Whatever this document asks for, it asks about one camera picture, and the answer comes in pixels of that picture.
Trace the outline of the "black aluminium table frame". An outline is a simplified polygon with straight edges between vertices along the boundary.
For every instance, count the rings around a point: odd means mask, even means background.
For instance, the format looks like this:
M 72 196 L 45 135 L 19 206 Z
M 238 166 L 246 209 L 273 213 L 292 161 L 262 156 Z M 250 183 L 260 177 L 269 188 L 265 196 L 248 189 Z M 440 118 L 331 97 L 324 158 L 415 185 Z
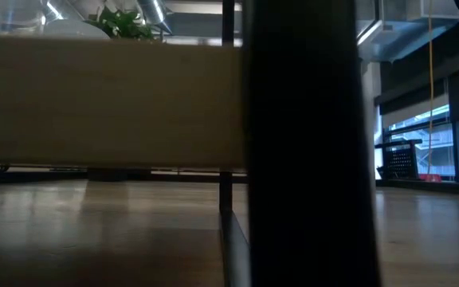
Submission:
M 173 183 L 227 183 L 219 172 L 215 175 L 194 174 L 159 174 L 148 170 L 117 170 L 107 175 L 98 176 L 94 171 L 82 170 L 53 170 L 53 171 L 9 171 L 7 166 L 0 168 L 0 183 L 31 183 L 40 181 L 90 179 L 101 182 L 152 181 Z M 426 182 L 421 180 L 382 180 L 374 183 L 375 187 L 393 187 L 416 191 L 432 191 L 459 195 L 459 183 Z

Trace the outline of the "white dome shaped object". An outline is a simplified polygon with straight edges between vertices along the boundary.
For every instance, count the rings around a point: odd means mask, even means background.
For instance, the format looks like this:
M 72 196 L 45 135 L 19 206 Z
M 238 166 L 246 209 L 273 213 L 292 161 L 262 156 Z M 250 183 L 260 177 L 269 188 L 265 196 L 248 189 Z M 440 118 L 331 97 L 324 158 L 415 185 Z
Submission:
M 45 37 L 68 39 L 109 39 L 109 36 L 102 29 L 85 22 L 69 19 L 55 20 L 47 23 L 43 29 L 43 35 Z

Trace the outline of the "black shelf divider frame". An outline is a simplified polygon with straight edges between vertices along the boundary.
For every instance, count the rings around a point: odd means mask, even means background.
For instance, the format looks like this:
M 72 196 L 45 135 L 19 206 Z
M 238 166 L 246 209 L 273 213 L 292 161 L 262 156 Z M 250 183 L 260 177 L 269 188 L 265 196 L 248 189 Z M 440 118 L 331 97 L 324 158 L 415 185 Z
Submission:
M 251 287 L 249 244 L 233 212 L 233 176 L 219 173 L 219 218 L 224 286 Z

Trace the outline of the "white ceiling duct box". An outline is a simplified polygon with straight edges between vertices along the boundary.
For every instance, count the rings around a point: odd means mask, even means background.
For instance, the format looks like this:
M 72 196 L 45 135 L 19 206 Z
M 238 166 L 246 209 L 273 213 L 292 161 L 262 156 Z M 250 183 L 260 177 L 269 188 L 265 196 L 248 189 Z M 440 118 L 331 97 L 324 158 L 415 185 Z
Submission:
M 359 57 L 396 61 L 459 22 L 454 0 L 354 0 Z

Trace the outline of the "wooden shelf board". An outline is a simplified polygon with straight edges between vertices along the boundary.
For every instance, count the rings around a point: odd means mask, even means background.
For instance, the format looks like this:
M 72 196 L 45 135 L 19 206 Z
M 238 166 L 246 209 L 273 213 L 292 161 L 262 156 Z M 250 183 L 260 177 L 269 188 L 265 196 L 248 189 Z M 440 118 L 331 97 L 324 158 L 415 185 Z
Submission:
M 245 165 L 241 52 L 0 37 L 0 163 Z

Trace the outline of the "silver ventilation duct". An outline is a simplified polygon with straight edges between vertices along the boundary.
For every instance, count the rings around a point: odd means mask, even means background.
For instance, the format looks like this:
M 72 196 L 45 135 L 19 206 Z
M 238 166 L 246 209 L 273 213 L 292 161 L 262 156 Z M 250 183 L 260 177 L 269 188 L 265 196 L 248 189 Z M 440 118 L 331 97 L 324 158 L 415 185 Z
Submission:
M 148 25 L 159 27 L 168 34 L 173 34 L 167 24 L 167 8 L 163 0 L 136 0 Z

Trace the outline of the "black crate by window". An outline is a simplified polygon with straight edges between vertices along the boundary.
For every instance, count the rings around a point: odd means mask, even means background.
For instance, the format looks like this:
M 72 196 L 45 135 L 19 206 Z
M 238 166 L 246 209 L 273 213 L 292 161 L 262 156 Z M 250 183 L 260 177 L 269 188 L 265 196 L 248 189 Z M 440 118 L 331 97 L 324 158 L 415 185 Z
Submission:
M 416 145 L 421 143 L 422 140 L 397 140 L 376 144 L 375 148 L 382 152 L 382 166 L 376 167 L 381 178 L 418 180 Z

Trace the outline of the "green artificial plant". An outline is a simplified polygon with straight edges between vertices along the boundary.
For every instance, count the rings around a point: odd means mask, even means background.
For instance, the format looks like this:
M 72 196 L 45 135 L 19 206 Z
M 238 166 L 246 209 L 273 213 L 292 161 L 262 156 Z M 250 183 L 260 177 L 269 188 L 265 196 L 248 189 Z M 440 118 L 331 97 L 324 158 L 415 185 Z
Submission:
M 149 26 L 138 23 L 136 11 L 111 10 L 104 6 L 101 11 L 90 14 L 85 23 L 95 26 L 113 39 L 133 39 L 137 41 L 154 41 L 155 36 Z

